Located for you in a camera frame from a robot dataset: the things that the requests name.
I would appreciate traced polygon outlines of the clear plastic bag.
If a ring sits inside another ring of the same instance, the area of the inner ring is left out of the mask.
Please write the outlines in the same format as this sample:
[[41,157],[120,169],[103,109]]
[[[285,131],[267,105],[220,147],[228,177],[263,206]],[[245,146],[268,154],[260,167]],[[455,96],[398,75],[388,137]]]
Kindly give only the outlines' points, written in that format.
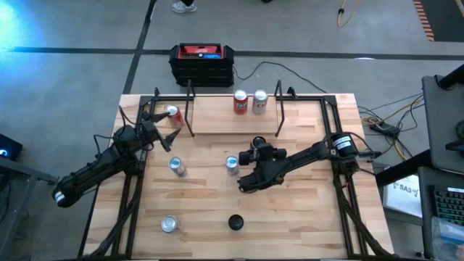
[[464,226],[432,217],[432,250],[436,261],[464,261]]

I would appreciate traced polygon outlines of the blue silver Red Bull can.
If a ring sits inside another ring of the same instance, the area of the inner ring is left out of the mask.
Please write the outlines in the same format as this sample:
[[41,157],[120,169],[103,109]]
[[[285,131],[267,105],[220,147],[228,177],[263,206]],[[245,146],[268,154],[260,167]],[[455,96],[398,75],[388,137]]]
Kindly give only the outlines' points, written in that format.
[[225,160],[227,174],[235,176],[239,174],[239,160],[235,156],[228,156]]
[[186,167],[179,157],[173,157],[168,163],[169,168],[179,177],[184,178],[187,175]]

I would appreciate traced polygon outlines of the black power strip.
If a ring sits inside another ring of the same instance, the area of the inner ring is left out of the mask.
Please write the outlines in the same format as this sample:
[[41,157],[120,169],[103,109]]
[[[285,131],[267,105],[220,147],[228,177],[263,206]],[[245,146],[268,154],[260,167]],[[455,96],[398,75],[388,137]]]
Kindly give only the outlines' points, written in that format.
[[383,136],[388,136],[391,138],[398,137],[400,129],[397,126],[390,125],[388,123],[382,122],[380,124],[374,124],[370,126],[372,131],[380,133]]

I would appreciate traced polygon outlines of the backlit keyboard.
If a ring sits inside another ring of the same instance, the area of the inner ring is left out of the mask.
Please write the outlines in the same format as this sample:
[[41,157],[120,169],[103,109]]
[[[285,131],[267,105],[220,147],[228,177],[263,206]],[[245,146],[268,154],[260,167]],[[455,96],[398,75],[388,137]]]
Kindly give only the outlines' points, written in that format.
[[435,217],[464,226],[464,188],[431,186],[431,202]]

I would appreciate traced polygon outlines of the person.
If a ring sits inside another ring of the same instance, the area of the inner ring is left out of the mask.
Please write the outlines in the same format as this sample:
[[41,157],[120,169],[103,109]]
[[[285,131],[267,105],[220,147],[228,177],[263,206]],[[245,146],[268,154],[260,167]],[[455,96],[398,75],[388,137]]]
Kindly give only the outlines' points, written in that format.
[[172,10],[179,14],[195,12],[197,7],[194,1],[195,0],[177,0],[172,4]]

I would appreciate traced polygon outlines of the red soda can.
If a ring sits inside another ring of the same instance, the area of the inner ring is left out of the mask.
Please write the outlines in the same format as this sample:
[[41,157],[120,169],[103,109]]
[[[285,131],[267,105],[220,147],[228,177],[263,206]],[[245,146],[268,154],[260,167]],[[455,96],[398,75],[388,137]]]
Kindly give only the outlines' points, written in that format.
[[175,105],[168,105],[166,112],[169,113],[167,116],[169,123],[173,128],[182,128],[184,126],[184,120],[179,108]]

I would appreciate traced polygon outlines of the grey metal stand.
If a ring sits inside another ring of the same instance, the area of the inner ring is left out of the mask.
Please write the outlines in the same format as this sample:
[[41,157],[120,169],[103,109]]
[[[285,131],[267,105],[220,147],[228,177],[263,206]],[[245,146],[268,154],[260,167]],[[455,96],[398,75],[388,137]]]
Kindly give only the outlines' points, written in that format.
[[38,181],[53,186],[58,178],[0,157],[0,261],[10,253],[18,226]]

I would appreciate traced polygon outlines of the Fanta strawberry can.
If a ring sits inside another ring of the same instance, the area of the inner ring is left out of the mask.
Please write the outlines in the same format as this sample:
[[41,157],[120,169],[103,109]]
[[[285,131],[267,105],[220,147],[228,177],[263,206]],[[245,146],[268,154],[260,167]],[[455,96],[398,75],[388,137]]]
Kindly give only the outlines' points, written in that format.
[[236,90],[233,95],[233,110],[237,115],[243,115],[248,108],[248,94],[244,90]]

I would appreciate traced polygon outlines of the dark desk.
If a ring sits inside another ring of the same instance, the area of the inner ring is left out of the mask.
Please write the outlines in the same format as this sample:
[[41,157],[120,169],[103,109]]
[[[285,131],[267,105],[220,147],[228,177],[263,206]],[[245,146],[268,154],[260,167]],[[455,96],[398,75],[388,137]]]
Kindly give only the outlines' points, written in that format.
[[422,209],[422,232],[424,254],[427,258],[434,258],[432,247],[432,217],[436,214],[432,186],[453,187],[464,189],[464,175],[448,173],[429,167],[418,168],[420,186],[420,200]]

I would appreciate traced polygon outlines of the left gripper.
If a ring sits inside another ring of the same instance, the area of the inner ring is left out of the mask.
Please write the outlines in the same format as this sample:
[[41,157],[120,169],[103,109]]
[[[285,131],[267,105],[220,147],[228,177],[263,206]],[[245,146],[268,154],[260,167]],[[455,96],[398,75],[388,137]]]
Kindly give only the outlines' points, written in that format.
[[[151,112],[143,111],[141,118],[145,121],[158,123],[169,115],[169,112],[154,114]],[[135,128],[129,125],[123,126],[117,129],[115,132],[115,146],[123,152],[137,152],[139,150],[151,151],[154,148],[154,143],[158,141],[161,143],[163,149],[166,152],[170,152],[171,146],[177,135],[181,132],[181,129],[179,128],[175,130],[166,137],[162,136],[162,134],[157,130],[156,126],[155,130],[157,134],[150,138],[141,135],[140,125],[136,126]]]

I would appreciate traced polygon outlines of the grey side table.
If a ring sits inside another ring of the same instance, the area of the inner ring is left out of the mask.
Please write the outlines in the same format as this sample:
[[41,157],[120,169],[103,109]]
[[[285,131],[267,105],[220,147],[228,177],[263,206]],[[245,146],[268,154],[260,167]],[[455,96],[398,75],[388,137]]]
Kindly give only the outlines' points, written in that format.
[[458,83],[447,91],[440,88],[432,76],[422,77],[421,82],[432,165],[464,174],[464,157],[445,148],[446,144],[458,140],[455,126],[464,120],[464,86]]

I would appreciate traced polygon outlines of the black device blue light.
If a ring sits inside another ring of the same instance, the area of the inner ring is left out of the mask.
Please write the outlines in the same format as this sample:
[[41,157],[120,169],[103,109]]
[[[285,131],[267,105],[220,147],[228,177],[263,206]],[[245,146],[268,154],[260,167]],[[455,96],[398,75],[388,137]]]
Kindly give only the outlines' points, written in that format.
[[15,161],[22,151],[22,144],[0,134],[0,157]]

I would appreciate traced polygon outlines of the red black power station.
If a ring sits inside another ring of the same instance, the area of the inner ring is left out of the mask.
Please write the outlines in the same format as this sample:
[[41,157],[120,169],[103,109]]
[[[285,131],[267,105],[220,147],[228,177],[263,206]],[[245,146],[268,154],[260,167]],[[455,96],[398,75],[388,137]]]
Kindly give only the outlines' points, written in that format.
[[179,86],[230,87],[235,51],[220,43],[180,43],[170,50],[171,72]]

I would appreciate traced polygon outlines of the silver Diet Coke can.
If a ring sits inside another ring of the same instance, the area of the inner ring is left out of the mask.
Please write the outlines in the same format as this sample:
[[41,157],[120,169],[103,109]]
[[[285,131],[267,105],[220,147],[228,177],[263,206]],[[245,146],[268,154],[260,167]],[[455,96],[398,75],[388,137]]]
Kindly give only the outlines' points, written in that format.
[[253,95],[252,112],[256,115],[263,115],[266,111],[268,94],[260,89],[256,90]]
[[175,233],[182,228],[180,220],[174,215],[163,217],[161,229],[165,233]]

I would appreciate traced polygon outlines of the black aluminium table frame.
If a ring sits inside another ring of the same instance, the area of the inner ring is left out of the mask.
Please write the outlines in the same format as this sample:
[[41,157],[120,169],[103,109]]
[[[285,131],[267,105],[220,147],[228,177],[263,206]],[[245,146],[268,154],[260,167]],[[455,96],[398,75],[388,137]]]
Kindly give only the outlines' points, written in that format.
[[[186,97],[161,95],[156,112],[174,104],[186,112]],[[237,179],[227,174],[225,159],[263,136],[289,154],[324,138],[328,131],[354,133],[364,149],[364,133],[352,94],[285,96],[285,120],[274,134],[196,134],[184,127],[170,152],[156,145],[147,155],[143,178],[118,174],[100,185],[92,206],[80,254],[94,252],[107,237],[122,206],[135,188],[141,199],[119,240],[109,252],[144,259],[311,259],[345,258],[347,249],[359,251],[356,237],[344,239],[342,219],[328,161],[301,167],[286,175],[280,186],[243,194]],[[179,157],[187,175],[179,178],[168,166]],[[244,226],[233,231],[230,216]],[[161,229],[163,217],[176,216],[182,228]]]

